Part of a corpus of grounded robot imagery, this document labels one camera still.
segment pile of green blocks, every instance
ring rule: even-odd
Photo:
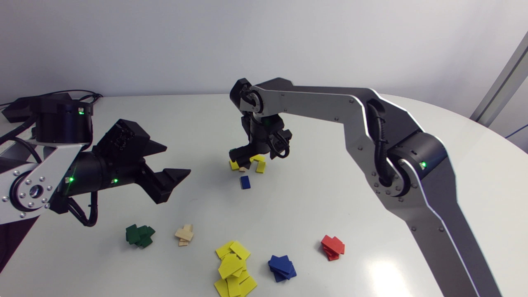
[[[150,226],[141,226],[138,228],[136,224],[133,224],[126,229],[127,242],[145,248],[152,243],[152,239],[150,237],[155,232],[156,231]]]

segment stacked blocks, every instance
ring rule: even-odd
[[[329,261],[339,259],[339,254],[345,254],[345,244],[335,236],[334,238],[331,238],[330,236],[325,235],[323,240],[321,240],[321,244],[323,245],[323,250]]]
[[[271,256],[271,260],[268,261],[268,265],[269,269],[273,272],[275,281],[277,283],[297,276],[294,265],[290,259],[288,259],[288,256]]]
[[[137,227],[136,224],[126,228],[125,237],[129,244],[135,244],[140,247],[147,247],[152,243],[150,238],[156,231],[150,226]]]
[[[216,249],[216,254],[222,260],[220,279],[214,283],[220,297],[245,297],[257,287],[246,266],[251,253],[240,242],[230,241]]]

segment blue block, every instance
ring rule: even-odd
[[[289,274],[293,268],[293,263],[288,259],[288,256],[271,256],[271,260],[268,261],[268,265],[275,270],[280,270],[285,274]]]
[[[249,184],[249,176],[244,175],[243,177],[240,177],[240,185],[242,186],[242,190],[250,189],[251,185]]]

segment red block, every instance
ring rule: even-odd
[[[334,253],[342,254],[342,255],[345,254],[345,245],[341,242],[341,240],[339,240],[335,236],[334,238],[330,238],[330,236],[325,235],[323,240],[321,240],[321,243],[323,244],[323,246],[332,250]]]

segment black cable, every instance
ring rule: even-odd
[[[36,150],[29,144],[27,143],[25,140],[23,139],[20,139],[18,137],[14,137],[13,139],[11,139],[13,141],[16,141],[18,143],[20,143],[23,147],[25,147],[30,153],[31,155],[35,158],[35,161],[37,163],[42,163],[42,159],[40,159],[40,156],[39,154],[37,154]]]
[[[528,127],[528,124],[526,124],[526,125],[522,126],[521,128],[515,130],[515,132],[513,132],[512,134],[506,136],[505,138],[508,139],[508,137],[513,136],[515,133],[519,132],[520,130],[522,130],[522,129],[526,128],[526,127]]]
[[[68,197],[68,210],[83,225],[85,225],[86,227],[93,227],[97,223],[98,217],[97,200],[97,192],[92,192],[90,197],[90,205],[88,205],[90,207],[90,217],[88,219],[86,218],[86,214],[84,213],[82,208],[71,197]]]
[[[0,136],[0,145],[5,143],[8,140],[15,138],[18,134],[24,132],[24,130],[31,127],[31,125],[35,123],[36,118],[37,118],[37,115],[32,114],[24,123],[22,123],[22,125],[7,132],[4,136]]]

